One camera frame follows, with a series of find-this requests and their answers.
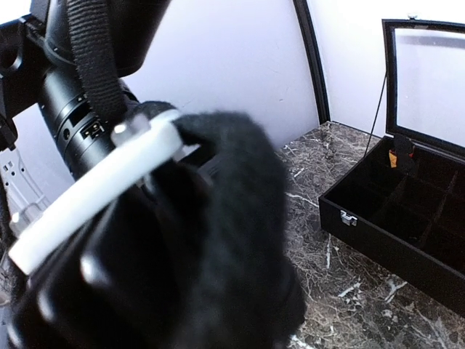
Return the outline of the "argyle red orange black sock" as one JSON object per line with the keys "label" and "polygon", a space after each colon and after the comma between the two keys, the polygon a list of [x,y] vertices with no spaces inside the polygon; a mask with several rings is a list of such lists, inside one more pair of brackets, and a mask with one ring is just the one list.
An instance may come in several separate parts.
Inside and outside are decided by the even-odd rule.
{"label": "argyle red orange black sock", "polygon": [[393,148],[389,150],[389,163],[391,168],[409,173],[415,169],[413,160],[414,144],[402,135],[394,135]]}

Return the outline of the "black display case glass lid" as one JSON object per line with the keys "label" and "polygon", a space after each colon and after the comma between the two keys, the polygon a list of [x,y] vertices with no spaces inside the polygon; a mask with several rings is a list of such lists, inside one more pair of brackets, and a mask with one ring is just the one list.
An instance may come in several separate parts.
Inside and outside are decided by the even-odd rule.
{"label": "black display case glass lid", "polygon": [[464,313],[464,25],[385,19],[386,134],[319,199],[323,230]]}

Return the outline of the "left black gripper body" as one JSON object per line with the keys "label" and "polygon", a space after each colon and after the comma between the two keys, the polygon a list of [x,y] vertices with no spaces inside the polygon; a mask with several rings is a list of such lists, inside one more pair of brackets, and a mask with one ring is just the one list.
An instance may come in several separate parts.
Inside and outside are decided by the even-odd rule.
{"label": "left black gripper body", "polygon": [[213,348],[272,348],[304,320],[284,255],[286,177],[177,193],[173,231],[139,189],[111,202],[23,278],[8,348],[165,348],[194,311]]}

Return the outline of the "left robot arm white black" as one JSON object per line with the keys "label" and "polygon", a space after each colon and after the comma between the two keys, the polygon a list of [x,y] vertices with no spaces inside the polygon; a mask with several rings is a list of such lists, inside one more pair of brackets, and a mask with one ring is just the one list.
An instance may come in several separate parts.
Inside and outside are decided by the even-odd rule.
{"label": "left robot arm white black", "polygon": [[38,105],[74,184],[1,203],[8,348],[286,348],[304,320],[286,169],[237,111],[141,103],[167,1],[34,1],[1,26],[1,148]]}

